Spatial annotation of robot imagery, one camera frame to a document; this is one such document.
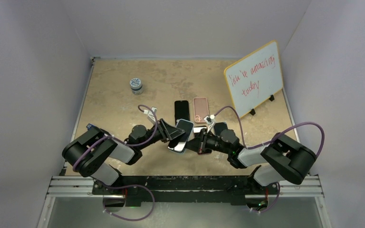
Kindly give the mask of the phone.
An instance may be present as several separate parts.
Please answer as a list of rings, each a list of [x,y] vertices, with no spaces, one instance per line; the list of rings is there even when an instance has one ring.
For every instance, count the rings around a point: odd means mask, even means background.
[[[189,102],[187,100],[177,100],[174,102],[174,119],[176,124],[180,119],[190,120]]]
[[[184,153],[186,143],[193,132],[194,123],[188,120],[180,119],[178,120],[176,127],[184,130],[184,134],[171,140],[168,144],[168,149],[175,153]]]

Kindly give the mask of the black smartphone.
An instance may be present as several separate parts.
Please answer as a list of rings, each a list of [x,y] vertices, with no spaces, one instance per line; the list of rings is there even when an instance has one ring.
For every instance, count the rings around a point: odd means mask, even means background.
[[[193,128],[193,132],[199,133],[202,129],[207,129],[207,126],[196,126]]]

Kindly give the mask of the pink phone case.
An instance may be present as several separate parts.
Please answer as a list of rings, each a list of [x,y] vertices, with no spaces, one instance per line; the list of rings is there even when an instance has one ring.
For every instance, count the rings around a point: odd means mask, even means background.
[[[205,116],[209,115],[209,106],[207,98],[195,97],[193,99],[194,121],[196,123],[205,123]]]

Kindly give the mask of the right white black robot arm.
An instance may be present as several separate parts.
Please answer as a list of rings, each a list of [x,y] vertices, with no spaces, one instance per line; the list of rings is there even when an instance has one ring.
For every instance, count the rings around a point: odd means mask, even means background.
[[[185,148],[198,154],[225,153],[229,164],[236,169],[259,165],[248,180],[248,188],[260,193],[267,185],[282,180],[301,184],[317,159],[313,151],[285,134],[276,137],[269,145],[247,149],[231,129],[223,130],[220,135],[202,129]]]

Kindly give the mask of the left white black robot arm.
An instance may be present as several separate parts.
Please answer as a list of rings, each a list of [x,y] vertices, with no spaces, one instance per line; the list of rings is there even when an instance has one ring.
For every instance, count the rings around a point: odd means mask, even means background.
[[[63,149],[62,157],[69,162],[74,172],[82,177],[92,177],[102,182],[110,194],[118,194],[123,187],[122,174],[106,163],[107,158],[133,165],[142,157],[142,149],[158,141],[167,143],[185,132],[160,119],[155,121],[151,129],[144,125],[134,126],[128,138],[122,142],[93,125]]]

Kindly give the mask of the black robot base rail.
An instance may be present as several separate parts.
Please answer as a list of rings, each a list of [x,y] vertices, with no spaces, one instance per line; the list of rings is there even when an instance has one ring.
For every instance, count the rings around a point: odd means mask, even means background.
[[[120,185],[106,187],[95,180],[92,193],[106,198],[120,196],[127,207],[144,202],[229,203],[264,208],[268,197],[278,192],[276,183],[260,186],[246,175],[239,176],[122,176]]]

